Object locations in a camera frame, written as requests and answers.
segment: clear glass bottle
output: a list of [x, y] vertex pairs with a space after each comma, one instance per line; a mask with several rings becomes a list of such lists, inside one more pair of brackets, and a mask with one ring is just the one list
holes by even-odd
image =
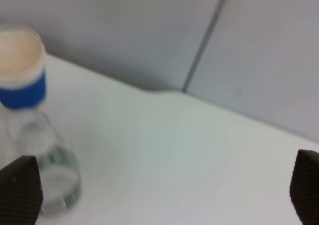
[[0, 23], [0, 43], [0, 102], [11, 148], [17, 157], [36, 156], [42, 214], [67, 210], [79, 199], [81, 180], [70, 146], [38, 109], [46, 96], [44, 45], [33, 29], [16, 23]]
[[19, 155], [36, 156], [43, 190], [41, 213], [47, 216], [73, 207], [81, 194], [79, 166], [46, 114], [36, 109], [10, 112], [7, 131]]

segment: textured rubber pad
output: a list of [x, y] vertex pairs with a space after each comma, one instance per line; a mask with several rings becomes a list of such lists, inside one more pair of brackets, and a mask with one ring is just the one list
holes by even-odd
[[290, 184], [290, 197], [303, 225], [319, 225], [319, 154], [299, 150]]
[[22, 156], [0, 170], [0, 225], [34, 225], [42, 201], [34, 156]]

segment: blue band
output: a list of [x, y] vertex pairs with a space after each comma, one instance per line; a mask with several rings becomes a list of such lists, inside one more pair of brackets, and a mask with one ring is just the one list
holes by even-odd
[[45, 98], [45, 72], [32, 84], [19, 89], [0, 88], [0, 101], [10, 109], [31, 108]]

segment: white surface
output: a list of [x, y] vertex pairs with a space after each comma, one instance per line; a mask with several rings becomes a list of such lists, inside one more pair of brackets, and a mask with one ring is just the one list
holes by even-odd
[[83, 196], [38, 225], [300, 225], [292, 134], [179, 93], [146, 93], [50, 57], [48, 114], [73, 143]]
[[218, 0], [0, 0], [49, 51], [151, 89], [180, 89]]
[[319, 141], [318, 0], [227, 0], [189, 92]]

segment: glass bottle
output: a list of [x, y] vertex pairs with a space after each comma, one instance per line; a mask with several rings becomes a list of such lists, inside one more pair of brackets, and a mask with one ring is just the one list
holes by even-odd
[[[27, 40], [25, 37], [29, 36], [34, 50], [20, 47], [17, 43], [11, 44], [11, 38], [19, 42], [20, 37]], [[0, 43], [1, 37], [5, 38], [8, 45], [15, 47], [8, 48], [8, 52], [15, 51], [13, 56], [19, 55], [17, 50], [30, 51], [36, 55], [38, 53], [36, 60], [26, 62], [27, 69], [15, 63], [17, 68], [23, 69], [19, 73], [0, 70], [0, 101], [7, 108], [6, 129], [13, 148], [18, 155], [36, 156], [43, 190], [42, 214], [65, 211], [78, 201], [81, 179], [79, 166], [70, 146], [65, 143], [46, 114], [39, 110], [46, 95], [45, 48], [39, 35], [23, 25], [0, 24]]]

